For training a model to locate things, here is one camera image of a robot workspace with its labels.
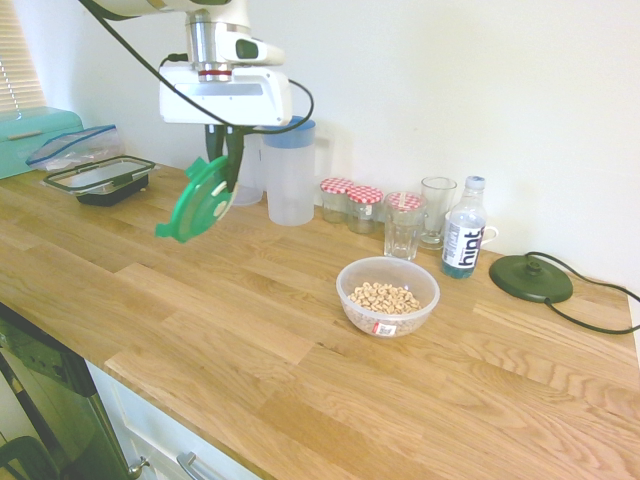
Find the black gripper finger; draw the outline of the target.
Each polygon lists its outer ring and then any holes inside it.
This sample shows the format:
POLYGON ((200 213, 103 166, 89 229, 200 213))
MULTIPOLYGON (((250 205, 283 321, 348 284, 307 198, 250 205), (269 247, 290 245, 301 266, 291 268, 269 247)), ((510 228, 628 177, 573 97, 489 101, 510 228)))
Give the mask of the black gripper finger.
POLYGON ((227 190, 232 193, 235 190, 244 154, 244 129, 228 126, 225 140, 227 163, 224 167, 224 176, 227 190))
POLYGON ((216 160, 223 155, 223 127, 221 125, 205 126, 205 145, 209 160, 216 160))

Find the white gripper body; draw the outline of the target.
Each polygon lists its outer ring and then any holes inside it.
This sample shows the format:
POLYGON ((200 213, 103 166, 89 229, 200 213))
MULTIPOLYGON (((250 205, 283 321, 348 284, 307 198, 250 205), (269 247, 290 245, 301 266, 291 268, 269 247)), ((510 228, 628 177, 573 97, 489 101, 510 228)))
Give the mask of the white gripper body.
POLYGON ((240 67, 229 81, 201 82, 188 64, 164 66, 173 86, 159 90, 159 111, 167 123, 276 127, 292 118, 288 78, 265 67, 240 67))

